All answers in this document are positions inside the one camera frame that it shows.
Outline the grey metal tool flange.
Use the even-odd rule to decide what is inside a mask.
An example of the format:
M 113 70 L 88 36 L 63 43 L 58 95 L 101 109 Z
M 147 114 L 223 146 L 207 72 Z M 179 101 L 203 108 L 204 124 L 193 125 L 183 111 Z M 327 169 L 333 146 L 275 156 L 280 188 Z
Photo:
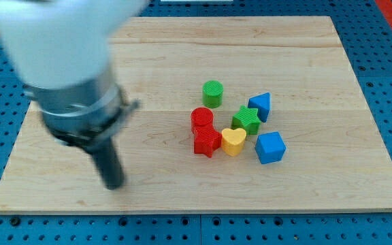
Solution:
M 140 100 L 127 99 L 110 66 L 77 85 L 55 89 L 28 85 L 25 95 L 38 104 L 42 121 L 56 140 L 85 150 L 112 139 L 140 107 Z

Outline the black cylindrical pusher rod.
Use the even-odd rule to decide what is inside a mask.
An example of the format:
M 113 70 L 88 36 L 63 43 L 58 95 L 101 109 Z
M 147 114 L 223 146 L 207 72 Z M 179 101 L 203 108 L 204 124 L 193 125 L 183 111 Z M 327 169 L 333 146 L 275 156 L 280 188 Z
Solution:
M 125 174 L 111 138 L 96 145 L 88 153 L 106 189 L 118 189 L 124 184 Z

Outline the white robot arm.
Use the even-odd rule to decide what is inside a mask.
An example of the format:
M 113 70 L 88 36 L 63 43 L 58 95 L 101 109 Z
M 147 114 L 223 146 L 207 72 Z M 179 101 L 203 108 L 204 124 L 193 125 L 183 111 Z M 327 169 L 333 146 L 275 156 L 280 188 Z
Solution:
M 0 1 L 0 42 L 49 133 L 89 154 L 108 189 L 124 173 L 112 138 L 138 107 L 112 71 L 109 37 L 147 3 Z

